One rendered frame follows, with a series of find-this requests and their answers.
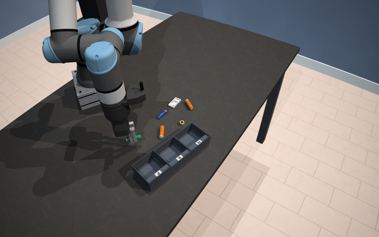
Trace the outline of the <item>dark grey three-compartment bin rack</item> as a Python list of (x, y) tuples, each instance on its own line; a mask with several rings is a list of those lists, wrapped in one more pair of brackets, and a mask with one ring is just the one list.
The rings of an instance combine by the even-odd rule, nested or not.
[(136, 163), (135, 175), (152, 191), (210, 143), (210, 136), (190, 123)]

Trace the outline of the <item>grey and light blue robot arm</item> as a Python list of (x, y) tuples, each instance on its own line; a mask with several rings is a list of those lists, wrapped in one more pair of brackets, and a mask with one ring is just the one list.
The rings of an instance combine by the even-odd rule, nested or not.
[(105, 24), (95, 18), (78, 22), (76, 0), (48, 0), (51, 36), (42, 52), (49, 63), (77, 63), (76, 79), (85, 88), (111, 93), (122, 86), (122, 55), (141, 52), (143, 23), (132, 0), (105, 0)]

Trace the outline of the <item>orange aa battery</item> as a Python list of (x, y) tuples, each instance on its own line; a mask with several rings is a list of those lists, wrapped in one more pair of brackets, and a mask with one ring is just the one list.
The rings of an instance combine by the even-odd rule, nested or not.
[(164, 138), (164, 126), (160, 126), (160, 135), (159, 135), (159, 138), (160, 139)]
[(188, 99), (186, 99), (185, 102), (188, 105), (189, 109), (192, 110), (193, 106), (191, 105), (190, 101)]

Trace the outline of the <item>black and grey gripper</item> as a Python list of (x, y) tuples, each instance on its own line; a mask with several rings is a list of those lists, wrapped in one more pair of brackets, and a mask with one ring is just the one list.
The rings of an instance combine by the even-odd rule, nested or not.
[(96, 90), (94, 90), (94, 93), (98, 94), (104, 116), (111, 121), (115, 136), (128, 135), (130, 142), (134, 143), (137, 142), (137, 134), (134, 123), (128, 120), (129, 105), (145, 101), (146, 95), (143, 82), (139, 82), (139, 85), (134, 84), (125, 87), (123, 83), (121, 88), (114, 91), (114, 93), (100, 93)]

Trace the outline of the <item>white domino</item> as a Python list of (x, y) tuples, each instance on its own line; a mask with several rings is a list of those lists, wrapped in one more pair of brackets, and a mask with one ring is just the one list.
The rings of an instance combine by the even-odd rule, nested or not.
[(181, 99), (175, 97), (175, 99), (173, 101), (171, 101), (170, 104), (168, 104), (168, 106), (175, 108), (175, 106), (177, 106), (177, 104), (180, 103), (180, 101), (181, 101)]

